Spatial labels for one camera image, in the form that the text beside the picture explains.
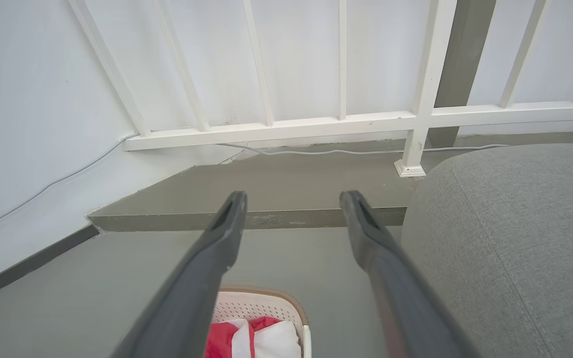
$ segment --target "white metal railing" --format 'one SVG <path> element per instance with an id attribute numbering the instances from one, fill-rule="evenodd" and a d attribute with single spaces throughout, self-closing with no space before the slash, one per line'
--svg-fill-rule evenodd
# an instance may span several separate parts
<path id="1" fill-rule="evenodd" d="M 443 70 L 450 30 L 457 0 L 431 0 L 426 38 L 419 70 L 418 83 L 410 111 L 346 115 L 346 0 L 339 5 L 339 110 L 338 116 L 275 121 L 269 102 L 269 91 L 250 0 L 242 0 L 252 43 L 253 58 L 258 73 L 264 105 L 262 123 L 219 125 L 210 127 L 204 109 L 187 68 L 180 42 L 166 10 L 166 0 L 156 0 L 161 15 L 161 31 L 173 56 L 178 74 L 183 81 L 189 104 L 196 117 L 196 128 L 152 132 L 139 113 L 134 99 L 121 77 L 116 63 L 105 45 L 85 0 L 70 0 L 98 59 L 118 92 L 139 136 L 125 141 L 125 150 L 145 150 L 191 145 L 235 143 L 243 141 L 279 140 L 288 138 L 333 136 L 380 131 L 407 131 L 402 159 L 395 162 L 403 177 L 425 175 L 420 159 L 429 128 L 459 125 L 510 124 L 526 122 L 554 122 L 573 120 L 573 102 L 532 102 L 514 104 L 514 89 L 521 77 L 530 45 L 535 38 L 546 0 L 536 0 L 525 34 L 521 39 L 512 71 L 498 105 L 434 108 L 441 71 Z"/>

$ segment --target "stitching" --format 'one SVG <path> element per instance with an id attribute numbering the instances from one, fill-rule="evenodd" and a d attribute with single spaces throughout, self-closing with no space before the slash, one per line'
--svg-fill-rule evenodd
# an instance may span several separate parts
<path id="1" fill-rule="evenodd" d="M 466 193 L 461 188 L 461 184 L 459 184 L 459 179 L 457 179 L 457 175 L 455 175 L 455 170 L 453 169 L 454 162 L 455 161 L 450 161 L 450 173 L 452 174 L 453 179 L 455 179 L 455 183 L 457 183 L 457 186 L 459 187 L 459 191 L 461 192 L 464 199 L 466 200 L 466 206 L 468 206 L 468 209 L 470 209 L 470 212 L 475 216 L 475 219 L 476 219 L 477 223 L 479 224 L 479 226 L 482 230 L 483 237 L 484 237 L 484 243 L 487 247 L 487 250 L 490 253 L 490 256 L 492 256 L 496 265 L 498 265 L 498 267 L 502 268 L 502 269 L 500 269 L 501 277 L 503 278 L 503 282 L 507 286 L 507 289 L 510 291 L 510 294 L 512 295 L 512 299 L 514 299 L 514 303 L 516 303 L 516 306 L 519 308 L 519 311 L 521 311 L 521 315 L 523 317 L 523 323 L 525 324 L 525 327 L 530 331 L 530 333 L 532 333 L 532 336 L 534 337 L 534 342 L 536 342 L 536 345 L 539 347 L 539 351 L 541 351 L 541 354 L 543 354 L 543 356 L 545 356 L 546 354 L 545 354 L 545 351 L 543 351 L 543 346 L 541 345 L 541 342 L 539 342 L 539 338 L 537 337 L 537 335 L 534 333 L 534 329 L 532 329 L 532 326 L 530 326 L 530 323 L 528 322 L 528 318 L 529 319 L 532 319 L 532 318 L 529 317 L 529 315 L 527 315 L 525 313 L 525 311 L 523 311 L 523 308 L 521 308 L 521 305 L 519 304 L 519 299 L 516 298 L 516 296 L 519 295 L 519 293 L 520 293 L 520 295 L 522 295 L 523 293 L 517 292 L 517 295 L 514 295 L 514 290 L 512 290 L 512 285 L 514 285 L 514 282 L 510 277 L 507 276 L 507 274 L 508 274 L 507 267 L 505 267 L 505 264 L 502 262 L 498 250 L 496 250 L 494 248 L 494 246 L 491 245 L 491 243 L 489 241 L 489 236 L 487 235 L 485 227 L 481 224 L 479 216 L 477 215 L 476 211 L 473 210 L 473 207 L 471 206 L 470 201 L 468 200 L 468 197 L 466 196 Z"/>

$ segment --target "gray vertical pillar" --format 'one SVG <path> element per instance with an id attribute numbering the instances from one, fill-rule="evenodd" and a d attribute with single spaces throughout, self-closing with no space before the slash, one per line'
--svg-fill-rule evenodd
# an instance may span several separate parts
<path id="1" fill-rule="evenodd" d="M 496 0 L 459 0 L 435 107 L 466 106 Z M 459 127 L 431 128 L 433 147 L 452 147 Z"/>

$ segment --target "sofa seam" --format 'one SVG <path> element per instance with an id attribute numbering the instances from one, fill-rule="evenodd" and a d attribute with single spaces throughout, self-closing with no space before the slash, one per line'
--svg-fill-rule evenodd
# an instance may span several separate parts
<path id="1" fill-rule="evenodd" d="M 534 337 L 534 342 L 536 342 L 537 346 L 539 347 L 539 351 L 541 351 L 543 356 L 552 356 L 552 353 L 550 352 L 549 349 L 545 349 L 545 351 L 547 351 L 547 353 L 548 353 L 548 354 L 546 354 L 546 352 L 543 350 L 543 345 L 541 345 L 541 342 L 539 342 L 539 337 L 537 337 L 536 333 L 538 333 L 539 336 L 541 336 L 541 338 L 543 338 L 543 335 L 537 329 L 536 324 L 534 322 L 534 319 L 532 319 L 532 317 L 530 317 L 530 315 L 526 314 L 525 311 L 523 311 L 523 308 L 521 308 L 521 304 L 523 304 L 523 307 L 525 308 L 525 310 L 528 312 L 530 311 L 530 310 L 528 310 L 528 306 L 525 304 L 525 301 L 522 297 L 523 292 L 519 292 L 516 283 L 509 276 L 509 272 L 507 270 L 505 263 L 501 259 L 499 250 L 496 249 L 494 247 L 494 245 L 491 244 L 491 242 L 489 240 L 489 235 L 487 234 L 487 231 L 486 231 L 486 228 L 484 227 L 484 225 L 480 221 L 479 215 L 477 215 L 476 211 L 473 210 L 473 206 L 470 203 L 468 196 L 466 195 L 463 188 L 461 187 L 461 184 L 459 183 L 459 179 L 457 179 L 457 175 L 455 174 L 455 170 L 453 167 L 454 163 L 455 163 L 455 161 L 450 161 L 450 173 L 451 173 L 453 179 L 455 180 L 455 183 L 457 183 L 457 187 L 459 188 L 459 191 L 461 192 L 461 194 L 464 197 L 464 200 L 466 202 L 466 206 L 468 207 L 468 209 L 470 209 L 470 212 L 473 214 L 476 222 L 478 223 L 479 227 L 481 228 L 482 234 L 484 236 L 484 244 L 486 245 L 487 250 L 490 253 L 490 256 L 492 256 L 496 265 L 498 265 L 499 270 L 501 272 L 501 277 L 503 278 L 503 283 L 505 283 L 505 286 L 507 286 L 507 289 L 509 290 L 510 295 L 512 296 L 512 299 L 514 300 L 514 303 L 519 308 L 519 311 L 521 311 L 521 317 L 523 317 L 523 324 L 525 324 L 525 327 L 528 329 L 528 331 L 530 331 L 530 333 L 532 333 L 532 337 Z M 534 325 L 534 328 L 532 328 L 532 325 L 530 325 L 530 322 L 528 322 L 528 319 L 532 320 L 532 324 Z"/>

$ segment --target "red and white cloth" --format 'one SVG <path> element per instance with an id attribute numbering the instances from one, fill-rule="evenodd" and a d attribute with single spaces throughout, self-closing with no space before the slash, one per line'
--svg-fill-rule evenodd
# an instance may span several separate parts
<path id="1" fill-rule="evenodd" d="M 204 354 L 204 358 L 301 357 L 293 323 L 271 317 L 212 324 Z"/>

